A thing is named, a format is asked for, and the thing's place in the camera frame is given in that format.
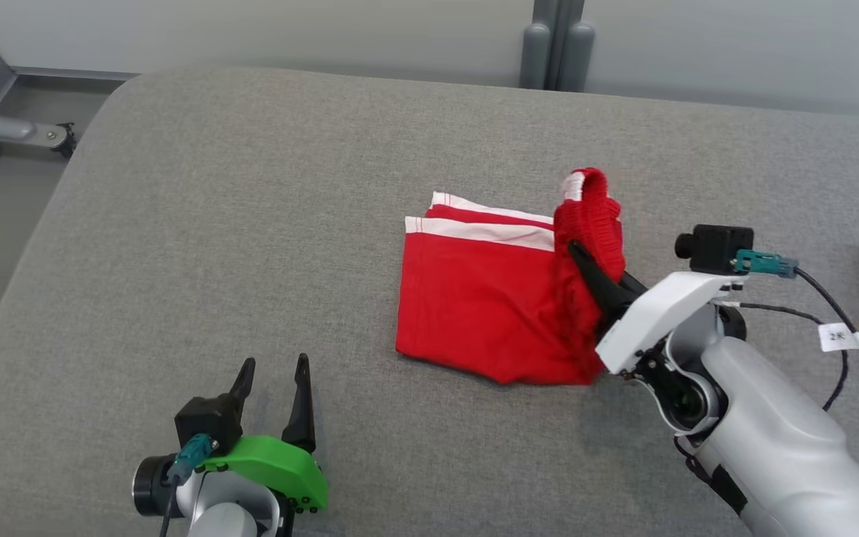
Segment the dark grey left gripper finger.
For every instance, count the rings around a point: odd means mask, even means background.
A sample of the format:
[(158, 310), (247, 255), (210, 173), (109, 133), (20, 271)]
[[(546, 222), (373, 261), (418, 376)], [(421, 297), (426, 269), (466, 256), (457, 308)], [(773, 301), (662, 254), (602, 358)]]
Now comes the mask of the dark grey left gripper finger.
[(315, 416), (307, 354), (300, 354), (298, 357), (294, 380), (295, 398), (291, 406), (289, 423), (282, 432), (282, 441), (313, 454), (316, 450)]
[(239, 373), (236, 375), (236, 379), (231, 386), (230, 398), (235, 402), (238, 410), (243, 409), (243, 404), (245, 404), (246, 398), (251, 394), (255, 369), (255, 358), (246, 358), (246, 360), (243, 361), (241, 370), (239, 370)]

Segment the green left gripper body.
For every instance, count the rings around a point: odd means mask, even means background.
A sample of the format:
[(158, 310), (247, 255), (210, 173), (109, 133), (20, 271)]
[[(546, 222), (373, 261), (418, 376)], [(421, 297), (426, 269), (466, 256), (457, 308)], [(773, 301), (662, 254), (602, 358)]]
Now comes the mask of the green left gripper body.
[(243, 436), (228, 455), (201, 463), (206, 472), (231, 472), (249, 482), (282, 493), (296, 507), (326, 509), (330, 487), (314, 456), (273, 436)]

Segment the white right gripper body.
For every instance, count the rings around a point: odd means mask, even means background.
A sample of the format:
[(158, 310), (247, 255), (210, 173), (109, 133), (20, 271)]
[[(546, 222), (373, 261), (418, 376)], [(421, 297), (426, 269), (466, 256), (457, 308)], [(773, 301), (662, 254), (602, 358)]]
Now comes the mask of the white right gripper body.
[(743, 275), (676, 271), (638, 297), (597, 343), (608, 373), (635, 369), (640, 357), (705, 305), (744, 284)]

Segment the red shorts with white stripes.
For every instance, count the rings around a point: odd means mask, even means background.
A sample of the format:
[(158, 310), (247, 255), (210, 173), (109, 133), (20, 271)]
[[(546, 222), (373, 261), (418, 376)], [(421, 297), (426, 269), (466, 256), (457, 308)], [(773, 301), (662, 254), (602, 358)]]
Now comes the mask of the red shorts with white stripes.
[(398, 353), (499, 384), (592, 384), (603, 312), (570, 246), (620, 282), (621, 207), (599, 168), (570, 173), (562, 195), (549, 217), (436, 192), (406, 218)]

